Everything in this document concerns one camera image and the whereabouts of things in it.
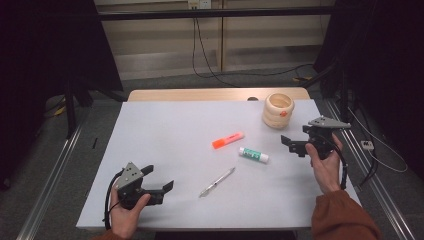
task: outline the brown sleeve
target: brown sleeve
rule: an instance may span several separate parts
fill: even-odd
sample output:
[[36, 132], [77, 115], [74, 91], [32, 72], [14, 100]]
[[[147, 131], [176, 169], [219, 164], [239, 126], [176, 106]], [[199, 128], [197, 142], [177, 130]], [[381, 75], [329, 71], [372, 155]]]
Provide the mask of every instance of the brown sleeve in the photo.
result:
[[113, 234], [112, 230], [107, 230], [103, 235], [92, 238], [91, 240], [125, 240]]
[[381, 232], [368, 213], [343, 190], [318, 196], [312, 214], [316, 240], [381, 239]]

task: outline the wall outlet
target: wall outlet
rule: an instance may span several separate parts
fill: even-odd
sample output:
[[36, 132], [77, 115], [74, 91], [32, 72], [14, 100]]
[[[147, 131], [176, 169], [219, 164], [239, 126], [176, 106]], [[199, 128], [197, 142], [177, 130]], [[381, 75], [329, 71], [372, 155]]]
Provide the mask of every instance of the wall outlet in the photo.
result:
[[188, 0], [188, 9], [189, 10], [196, 10], [199, 8], [199, 0]]
[[361, 141], [361, 146], [364, 150], [374, 150], [374, 145], [371, 141]]
[[211, 0], [199, 0], [200, 9], [212, 9]]

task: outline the white cable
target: white cable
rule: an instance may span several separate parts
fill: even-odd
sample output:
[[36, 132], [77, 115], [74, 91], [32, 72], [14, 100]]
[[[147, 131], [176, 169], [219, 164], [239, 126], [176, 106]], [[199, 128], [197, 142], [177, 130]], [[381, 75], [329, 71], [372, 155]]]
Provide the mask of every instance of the white cable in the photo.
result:
[[384, 164], [383, 162], [381, 162], [381, 160], [378, 160], [376, 157], [374, 157], [374, 155], [371, 154], [370, 150], [368, 150], [369, 154], [371, 155], [372, 158], [374, 158], [377, 162], [379, 162], [381, 165], [395, 171], [395, 172], [406, 172], [406, 170], [408, 170], [408, 164], [406, 164], [405, 159], [403, 159], [403, 157], [401, 155], [399, 155], [395, 150], [393, 150], [389, 145], [385, 144], [383, 141], [381, 141], [378, 137], [374, 136], [372, 133], [370, 133], [368, 131], [368, 129], [361, 123], [361, 121], [359, 121], [359, 119], [356, 117], [356, 115], [352, 112], [352, 110], [348, 107], [347, 108], [349, 110], [349, 112], [352, 114], [352, 116], [356, 119], [356, 121], [359, 123], [359, 125], [361, 125], [361, 127], [368, 133], [370, 134], [373, 138], [377, 139], [380, 143], [382, 143], [384, 146], [386, 146], [388, 149], [390, 149], [392, 152], [394, 152], [400, 159], [402, 159], [403, 163], [405, 163], [405, 169], [403, 170], [398, 170], [398, 169], [394, 169], [386, 164]]

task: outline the black bar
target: black bar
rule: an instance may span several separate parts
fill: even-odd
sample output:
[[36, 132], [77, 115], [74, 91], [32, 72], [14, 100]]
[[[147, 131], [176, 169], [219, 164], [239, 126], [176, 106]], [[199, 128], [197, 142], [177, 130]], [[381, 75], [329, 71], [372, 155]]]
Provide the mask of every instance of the black bar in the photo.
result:
[[330, 15], [362, 11], [360, 6], [321, 6], [296, 8], [254, 8], [254, 9], [198, 9], [171, 10], [149, 12], [100, 12], [95, 15], [64, 15], [55, 14], [49, 17], [87, 19], [96, 18], [100, 21], [141, 20], [141, 19], [177, 19], [177, 18], [215, 18], [215, 17], [259, 17], [259, 16], [300, 16], [300, 15]]

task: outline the round container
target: round container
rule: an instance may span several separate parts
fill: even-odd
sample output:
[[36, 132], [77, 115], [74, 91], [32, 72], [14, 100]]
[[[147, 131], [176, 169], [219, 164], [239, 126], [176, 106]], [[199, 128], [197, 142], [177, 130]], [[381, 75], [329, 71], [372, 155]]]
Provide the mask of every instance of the round container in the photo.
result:
[[289, 124], [294, 101], [282, 93], [274, 93], [265, 99], [262, 120], [272, 128], [281, 129]]

